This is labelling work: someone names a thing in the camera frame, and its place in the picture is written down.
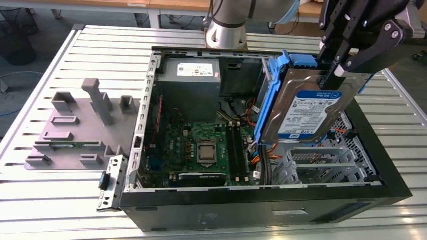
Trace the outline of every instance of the hard drive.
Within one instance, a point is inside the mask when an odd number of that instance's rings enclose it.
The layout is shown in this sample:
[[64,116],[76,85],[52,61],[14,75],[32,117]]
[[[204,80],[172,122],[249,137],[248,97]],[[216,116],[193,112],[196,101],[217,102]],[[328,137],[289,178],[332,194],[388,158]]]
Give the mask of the hard drive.
[[324,71],[310,55],[284,54],[268,61],[270,84],[254,137],[261,144],[317,143],[366,83],[365,74],[348,75],[338,89],[320,90]]

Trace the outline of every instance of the ram slot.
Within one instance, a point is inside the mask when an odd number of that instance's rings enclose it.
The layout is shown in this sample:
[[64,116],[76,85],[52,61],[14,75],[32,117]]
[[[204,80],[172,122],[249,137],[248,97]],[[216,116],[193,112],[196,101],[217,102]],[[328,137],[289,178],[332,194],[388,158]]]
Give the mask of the ram slot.
[[226,149],[230,179],[236,182],[244,182],[246,180],[246,165],[240,129],[236,126],[226,128]]

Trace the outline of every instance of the hard disk label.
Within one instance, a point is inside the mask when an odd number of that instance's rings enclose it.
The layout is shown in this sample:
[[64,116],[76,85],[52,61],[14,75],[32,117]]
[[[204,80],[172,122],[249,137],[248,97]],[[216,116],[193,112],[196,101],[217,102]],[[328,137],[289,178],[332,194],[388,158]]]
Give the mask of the hard disk label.
[[213,65],[210,63],[180,63],[177,65],[180,77],[213,77]]
[[341,98],[338,91],[300,91],[293,98],[278,137],[284,139],[304,139],[316,133],[328,117],[326,108]]

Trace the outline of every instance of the screw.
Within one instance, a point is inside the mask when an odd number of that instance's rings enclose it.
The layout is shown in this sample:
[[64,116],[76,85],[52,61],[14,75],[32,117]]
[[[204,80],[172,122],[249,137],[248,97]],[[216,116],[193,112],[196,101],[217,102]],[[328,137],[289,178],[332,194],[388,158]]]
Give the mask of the screw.
[[384,30],[388,31],[392,28],[392,25],[389,23],[385,24]]
[[390,38],[394,39],[397,36],[398,36],[398,32],[393,31],[392,34],[390,34]]

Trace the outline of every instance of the open pc case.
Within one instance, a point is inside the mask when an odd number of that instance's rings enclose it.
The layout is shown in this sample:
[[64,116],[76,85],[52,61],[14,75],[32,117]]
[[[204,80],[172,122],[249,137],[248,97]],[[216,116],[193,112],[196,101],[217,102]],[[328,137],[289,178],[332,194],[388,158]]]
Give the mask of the open pc case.
[[129,155],[97,211],[142,231],[340,222],[410,197],[353,100],[309,54],[153,48]]

